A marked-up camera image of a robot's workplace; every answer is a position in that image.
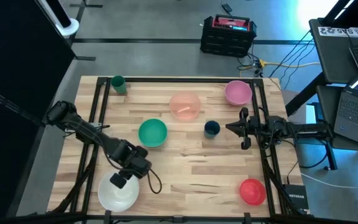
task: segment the gray floor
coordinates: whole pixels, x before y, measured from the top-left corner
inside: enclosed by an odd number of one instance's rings
[[[67,13],[75,18],[78,8],[68,6],[80,0],[60,1]],[[323,17],[335,3],[323,0],[223,0],[225,2],[233,8],[233,15],[255,21],[259,40],[298,40],[309,30],[308,20]],[[220,0],[89,0],[88,3],[103,4],[103,8],[85,9],[76,38],[199,39],[203,20],[224,14]],[[56,100],[74,101],[82,75],[239,76],[235,58],[203,54],[199,47],[199,44],[74,44],[77,55],[96,56],[97,60],[73,61]],[[292,45],[255,45],[254,54],[268,62],[280,62],[292,48]],[[312,48],[309,46],[302,55]],[[318,62],[315,49],[301,61],[308,62]],[[264,73],[268,75],[274,68],[266,66]],[[292,68],[288,69],[282,88],[292,71]],[[287,90],[301,91],[320,71],[319,65],[299,68],[291,77]],[[284,68],[280,68],[274,77],[283,74]],[[252,72],[242,73],[243,77],[253,75]],[[45,212],[62,150],[62,135],[54,128],[45,132],[18,215]],[[324,161],[320,166],[302,172],[331,184],[358,186],[358,152],[337,149],[334,152],[339,170],[323,170],[328,163]],[[298,148],[298,158],[304,166],[323,156],[322,146],[300,145]],[[307,178],[303,181],[313,215],[358,221],[358,189],[339,189]]]

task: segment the white bowl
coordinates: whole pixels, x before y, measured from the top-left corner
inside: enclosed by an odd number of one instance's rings
[[[110,182],[114,173],[116,172],[112,171],[103,176],[99,183],[98,198],[106,210],[123,212],[135,203],[139,195],[139,180],[132,176],[127,184],[119,189]]]

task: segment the wooden table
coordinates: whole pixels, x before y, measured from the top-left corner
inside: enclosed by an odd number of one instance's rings
[[[96,81],[97,77],[94,76],[81,78],[75,105],[84,120],[89,118]],[[285,118],[287,113],[282,93],[272,81],[278,83],[276,78],[264,79],[269,113]],[[250,149],[241,150],[242,139],[224,127],[227,123],[238,121],[241,109],[227,104],[224,87],[224,83],[128,82],[127,96],[120,96],[113,88],[110,89],[104,120],[104,124],[111,125],[104,129],[107,135],[139,145],[137,131],[143,121],[158,118],[168,127],[168,138],[164,145],[148,148],[147,156],[153,170],[161,178],[162,192],[153,194],[147,178],[140,179],[140,194],[136,203],[127,211],[113,212],[112,215],[243,217],[244,212],[249,212],[252,217],[270,216],[266,200],[255,207],[246,204],[238,194],[243,180],[255,178],[264,183],[264,175],[255,138],[250,136]],[[103,88],[95,121],[98,120]],[[168,109],[171,96],[182,90],[196,92],[202,103],[199,116],[188,123],[174,119]],[[245,106],[252,116],[252,104]],[[206,139],[203,134],[203,126],[208,120],[215,120],[221,125],[221,132],[213,140]],[[74,136],[65,140],[48,210],[55,208],[73,187],[82,145]],[[282,181],[286,182],[285,177],[297,161],[295,150],[292,145],[283,142],[277,146],[277,156]],[[98,185],[103,175],[113,169],[102,150],[99,150],[88,214],[104,215],[105,209],[98,200]],[[154,188],[158,189],[156,178],[153,175],[150,177]],[[303,185],[298,166],[291,172],[290,180],[292,184]],[[80,193],[78,210],[81,209],[84,189]],[[272,190],[276,212],[280,213],[273,184]]]

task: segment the dark blue cup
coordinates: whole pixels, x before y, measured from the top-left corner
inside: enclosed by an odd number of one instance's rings
[[[216,121],[208,121],[204,126],[205,137],[212,139],[221,131],[221,127]]]

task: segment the green bowl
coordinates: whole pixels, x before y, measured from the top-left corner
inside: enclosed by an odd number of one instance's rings
[[[148,119],[139,128],[139,140],[144,146],[160,146],[167,138],[167,126],[159,119]]]

